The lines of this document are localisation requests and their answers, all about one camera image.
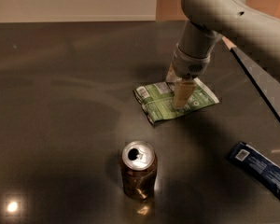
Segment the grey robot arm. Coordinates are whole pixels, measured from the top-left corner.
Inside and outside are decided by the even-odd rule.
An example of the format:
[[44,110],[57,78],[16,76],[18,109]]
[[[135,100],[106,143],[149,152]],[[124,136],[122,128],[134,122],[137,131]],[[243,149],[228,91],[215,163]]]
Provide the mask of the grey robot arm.
[[223,36],[280,83],[280,20],[245,5],[245,0],[181,0],[188,18],[166,80],[175,84],[174,108],[193,94],[194,79],[210,63]]

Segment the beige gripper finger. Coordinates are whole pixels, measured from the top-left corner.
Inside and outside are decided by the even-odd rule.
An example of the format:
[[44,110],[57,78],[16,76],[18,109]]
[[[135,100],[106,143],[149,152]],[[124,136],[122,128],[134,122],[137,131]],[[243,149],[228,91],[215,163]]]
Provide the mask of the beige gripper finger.
[[175,74],[175,70],[173,68],[173,65],[170,64],[165,81],[168,82],[168,83],[175,83],[178,80],[179,80],[179,77]]
[[183,108],[196,89],[194,80],[181,79],[175,83],[173,106],[175,109]]

